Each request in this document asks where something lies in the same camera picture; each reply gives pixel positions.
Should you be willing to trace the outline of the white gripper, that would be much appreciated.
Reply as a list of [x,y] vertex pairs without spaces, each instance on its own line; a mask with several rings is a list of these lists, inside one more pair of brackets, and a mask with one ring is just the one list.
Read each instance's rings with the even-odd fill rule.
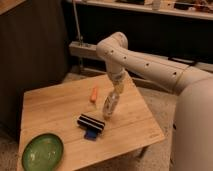
[[114,86],[114,90],[118,93],[121,94],[124,90],[124,74],[114,74],[112,83]]

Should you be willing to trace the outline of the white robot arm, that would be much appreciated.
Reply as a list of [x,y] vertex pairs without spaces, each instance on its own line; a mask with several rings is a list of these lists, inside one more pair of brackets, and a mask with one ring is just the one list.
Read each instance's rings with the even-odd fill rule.
[[162,59],[158,55],[129,50],[127,37],[122,32],[101,40],[96,46],[96,53],[105,61],[113,84],[123,81],[125,69],[175,94],[195,84],[213,82],[213,74],[207,71]]

